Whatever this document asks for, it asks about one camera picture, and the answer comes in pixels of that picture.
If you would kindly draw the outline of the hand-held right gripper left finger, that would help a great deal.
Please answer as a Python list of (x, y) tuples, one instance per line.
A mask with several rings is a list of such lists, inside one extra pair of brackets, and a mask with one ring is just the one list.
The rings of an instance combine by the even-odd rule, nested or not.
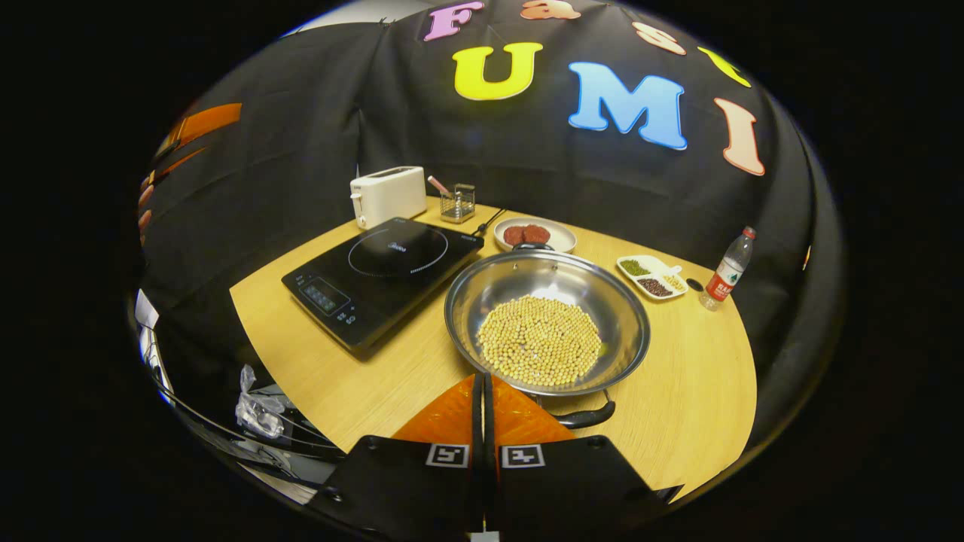
[(467, 539), (487, 508), (487, 378), (472, 378), (469, 439), (365, 435), (306, 506), (361, 539)]

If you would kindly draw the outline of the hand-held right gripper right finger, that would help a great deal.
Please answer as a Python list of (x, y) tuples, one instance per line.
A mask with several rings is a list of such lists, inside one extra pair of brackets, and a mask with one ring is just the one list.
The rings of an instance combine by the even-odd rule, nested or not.
[(615, 402), (563, 416), (486, 377), (486, 526), (501, 539), (618, 539), (682, 490), (654, 489), (607, 436), (581, 437)]

